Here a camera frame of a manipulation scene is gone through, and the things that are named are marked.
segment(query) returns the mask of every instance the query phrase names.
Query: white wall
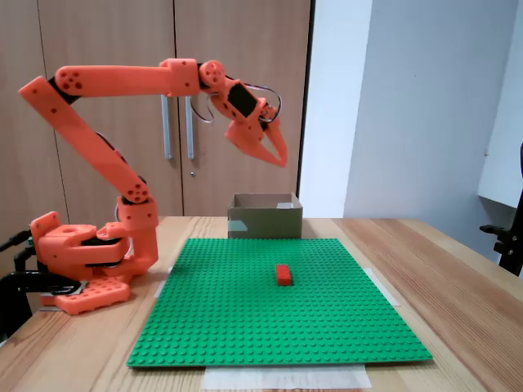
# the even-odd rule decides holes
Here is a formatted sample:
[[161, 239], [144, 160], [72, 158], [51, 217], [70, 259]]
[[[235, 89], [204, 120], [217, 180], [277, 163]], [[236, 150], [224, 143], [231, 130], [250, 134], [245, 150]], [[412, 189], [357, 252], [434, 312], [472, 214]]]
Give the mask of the white wall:
[[415, 217], [488, 257], [477, 187], [516, 0], [374, 0], [345, 216]]
[[307, 217], [342, 217], [372, 0], [315, 6], [300, 201]]
[[523, 142], [523, 2], [516, 23], [498, 116], [481, 176], [479, 195], [517, 207], [521, 196], [520, 147]]

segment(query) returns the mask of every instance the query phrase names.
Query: black chair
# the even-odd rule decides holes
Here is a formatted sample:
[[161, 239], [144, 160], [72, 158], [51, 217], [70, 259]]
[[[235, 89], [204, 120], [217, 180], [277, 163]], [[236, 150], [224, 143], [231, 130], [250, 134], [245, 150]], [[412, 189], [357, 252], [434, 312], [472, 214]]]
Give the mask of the black chair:
[[[521, 145], [520, 156], [521, 175], [523, 176], [523, 144]], [[480, 230], [498, 236], [494, 250], [501, 254], [499, 266], [519, 276], [523, 266], [523, 191], [510, 230], [493, 225], [481, 226]]]

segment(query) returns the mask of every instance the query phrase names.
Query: red lego brick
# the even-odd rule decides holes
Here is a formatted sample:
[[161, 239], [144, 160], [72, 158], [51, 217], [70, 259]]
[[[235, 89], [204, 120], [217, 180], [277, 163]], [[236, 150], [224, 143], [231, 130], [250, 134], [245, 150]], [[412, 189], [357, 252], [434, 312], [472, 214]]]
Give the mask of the red lego brick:
[[278, 286], [290, 286], [293, 284], [291, 277], [291, 269], [286, 264], [278, 264], [276, 266], [276, 274], [278, 276]]

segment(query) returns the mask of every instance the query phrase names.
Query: cable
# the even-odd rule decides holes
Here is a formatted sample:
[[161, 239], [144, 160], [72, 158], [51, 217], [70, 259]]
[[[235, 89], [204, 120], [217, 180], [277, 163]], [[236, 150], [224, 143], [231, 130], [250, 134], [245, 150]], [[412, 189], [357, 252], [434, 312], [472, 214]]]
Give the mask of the cable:
[[[260, 121], [262, 121], [264, 123], [267, 123], [267, 124], [272, 123], [273, 121], [275, 121], [278, 118], [279, 112], [281, 111], [281, 108], [283, 106], [283, 100], [281, 98], [281, 95], [278, 94], [276, 91], [274, 91], [270, 87], [257, 86], [255, 84], [248, 84], [248, 83], [245, 83], [245, 86], [247, 86], [251, 90], [270, 91], [270, 92], [272, 92], [274, 95], [276, 95], [278, 97], [278, 110], [276, 110], [275, 116], [273, 118], [263, 118], [263, 117], [259, 118]], [[214, 120], [214, 114], [212, 114], [211, 108], [209, 108], [209, 100], [211, 99], [212, 96], [217, 96], [217, 95], [218, 95], [217, 92], [213, 92], [212, 94], [209, 94], [207, 96], [207, 99], [205, 100], [205, 103], [206, 103], [206, 106], [207, 106], [207, 111], [210, 114], [211, 119], [205, 118], [200, 113], [198, 113], [198, 111], [194, 108], [193, 96], [191, 96], [191, 98], [190, 98], [190, 108], [191, 108], [192, 112], [196, 115], [196, 117], [198, 117], [204, 123], [212, 123], [212, 121]]]
[[20, 245], [24, 241], [27, 241], [31, 237], [31, 230], [24, 230], [20, 231], [19, 233], [16, 233], [12, 237], [10, 237], [5, 243], [0, 244], [0, 252], [5, 251], [9, 247], [15, 247], [16, 245]]
[[120, 216], [118, 214], [118, 203], [114, 206], [114, 220], [117, 222], [121, 222]]

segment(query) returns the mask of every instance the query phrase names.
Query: wooden table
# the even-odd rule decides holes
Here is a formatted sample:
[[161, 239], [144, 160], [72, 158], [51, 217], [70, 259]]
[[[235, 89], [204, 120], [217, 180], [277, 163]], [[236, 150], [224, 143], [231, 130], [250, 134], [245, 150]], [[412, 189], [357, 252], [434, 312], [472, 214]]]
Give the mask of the wooden table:
[[[159, 262], [133, 281], [129, 302], [73, 317], [40, 311], [12, 336], [0, 349], [0, 390], [199, 390], [202, 368], [136, 372], [126, 362], [184, 242], [226, 237], [226, 218], [168, 217], [158, 236]], [[373, 268], [434, 354], [429, 363], [368, 366], [373, 390], [523, 390], [517, 277], [417, 220], [312, 219], [303, 236], [339, 238]]]

